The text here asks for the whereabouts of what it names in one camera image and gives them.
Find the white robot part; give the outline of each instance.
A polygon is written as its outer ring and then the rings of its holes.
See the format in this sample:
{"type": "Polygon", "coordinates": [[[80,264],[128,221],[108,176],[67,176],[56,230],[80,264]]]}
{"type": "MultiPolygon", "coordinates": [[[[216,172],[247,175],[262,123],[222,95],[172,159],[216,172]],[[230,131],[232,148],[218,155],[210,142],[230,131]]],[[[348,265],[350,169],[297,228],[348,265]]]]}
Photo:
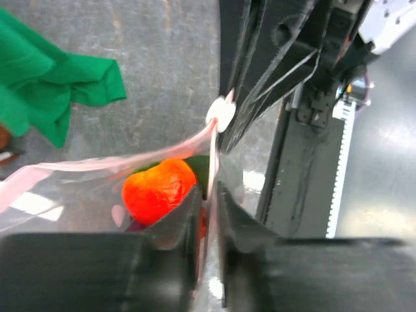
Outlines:
{"type": "Polygon", "coordinates": [[[365,43],[373,42],[375,55],[388,50],[416,25],[416,0],[374,0],[359,34],[365,43]]]}
{"type": "Polygon", "coordinates": [[[213,118],[218,120],[218,132],[223,133],[231,123],[237,106],[233,101],[234,89],[227,97],[220,96],[209,107],[205,123],[208,124],[213,118]]]}

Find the concrete floor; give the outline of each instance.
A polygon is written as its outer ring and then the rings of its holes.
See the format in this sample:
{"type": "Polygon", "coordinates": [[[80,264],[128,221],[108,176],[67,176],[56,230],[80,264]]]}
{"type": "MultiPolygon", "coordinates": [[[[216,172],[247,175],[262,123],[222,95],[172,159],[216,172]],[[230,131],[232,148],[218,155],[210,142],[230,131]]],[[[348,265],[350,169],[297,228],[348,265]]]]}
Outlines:
{"type": "MultiPolygon", "coordinates": [[[[0,5],[60,48],[115,58],[128,99],[103,108],[73,104],[70,133],[55,149],[31,129],[14,144],[26,151],[0,169],[125,155],[175,144],[203,127],[218,87],[214,0],[0,0],[0,5]]],[[[354,128],[338,236],[416,233],[416,29],[370,67],[372,106],[354,128]]],[[[236,149],[246,172],[243,206],[254,213],[277,108],[236,149]]],[[[217,250],[209,258],[197,310],[219,311],[217,250]]]]}

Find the plastic bag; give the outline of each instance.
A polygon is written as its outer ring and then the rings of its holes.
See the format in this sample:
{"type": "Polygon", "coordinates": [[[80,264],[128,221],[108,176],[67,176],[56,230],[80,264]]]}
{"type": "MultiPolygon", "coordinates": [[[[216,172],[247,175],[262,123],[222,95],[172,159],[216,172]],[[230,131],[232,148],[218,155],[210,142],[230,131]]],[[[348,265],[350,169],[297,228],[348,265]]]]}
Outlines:
{"type": "Polygon", "coordinates": [[[15,232],[140,231],[124,207],[123,183],[139,168],[164,159],[198,162],[204,155],[206,200],[218,171],[217,120],[171,148],[124,157],[26,166],[0,186],[0,235],[15,232]]]}

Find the green cloth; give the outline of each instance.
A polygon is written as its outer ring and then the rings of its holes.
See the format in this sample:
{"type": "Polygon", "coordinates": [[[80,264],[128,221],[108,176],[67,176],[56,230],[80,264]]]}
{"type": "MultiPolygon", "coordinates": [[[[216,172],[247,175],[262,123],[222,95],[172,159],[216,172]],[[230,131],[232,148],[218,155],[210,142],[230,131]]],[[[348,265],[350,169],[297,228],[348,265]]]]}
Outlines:
{"type": "Polygon", "coordinates": [[[0,124],[16,137],[33,125],[61,148],[71,101],[126,98],[115,60],[63,52],[1,8],[0,46],[0,124]]]}

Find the gray floor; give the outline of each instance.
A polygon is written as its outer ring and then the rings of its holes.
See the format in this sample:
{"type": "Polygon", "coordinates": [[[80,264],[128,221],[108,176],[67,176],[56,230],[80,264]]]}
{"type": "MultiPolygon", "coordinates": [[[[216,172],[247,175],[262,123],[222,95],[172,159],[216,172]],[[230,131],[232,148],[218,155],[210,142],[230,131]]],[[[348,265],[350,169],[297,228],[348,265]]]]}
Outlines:
{"type": "MultiPolygon", "coordinates": [[[[0,5],[62,49],[116,58],[129,96],[98,109],[74,104],[63,149],[32,129],[15,141],[26,154],[0,169],[0,177],[26,164],[154,150],[202,128],[218,86],[215,0],[0,0],[0,5]]],[[[354,128],[339,236],[415,233],[415,39],[416,30],[371,66],[373,105],[354,128]]],[[[251,213],[277,116],[274,107],[235,151],[236,157],[244,155],[243,206],[251,213]]],[[[220,309],[215,252],[200,311],[220,309]]]]}
{"type": "Polygon", "coordinates": [[[372,105],[354,124],[338,236],[416,235],[416,29],[369,68],[372,105]]]}

